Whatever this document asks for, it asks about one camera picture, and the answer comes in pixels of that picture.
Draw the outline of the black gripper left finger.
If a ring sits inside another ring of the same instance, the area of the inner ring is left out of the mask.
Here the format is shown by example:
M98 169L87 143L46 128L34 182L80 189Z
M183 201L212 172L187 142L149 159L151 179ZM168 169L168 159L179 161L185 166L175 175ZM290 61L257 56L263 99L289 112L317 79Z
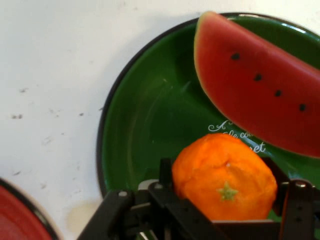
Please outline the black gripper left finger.
M224 240L226 235L189 200L173 191L173 160L160 161L159 180L146 190L111 190L80 233L80 240Z

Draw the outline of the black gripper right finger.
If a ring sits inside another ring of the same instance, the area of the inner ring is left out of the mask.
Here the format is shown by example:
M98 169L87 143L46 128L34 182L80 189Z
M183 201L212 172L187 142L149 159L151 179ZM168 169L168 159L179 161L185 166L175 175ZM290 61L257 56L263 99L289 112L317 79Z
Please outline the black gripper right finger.
M320 228L320 190L308 180L289 178L271 158L262 160L277 184L272 209L281 217L278 239L315 240L315 230Z

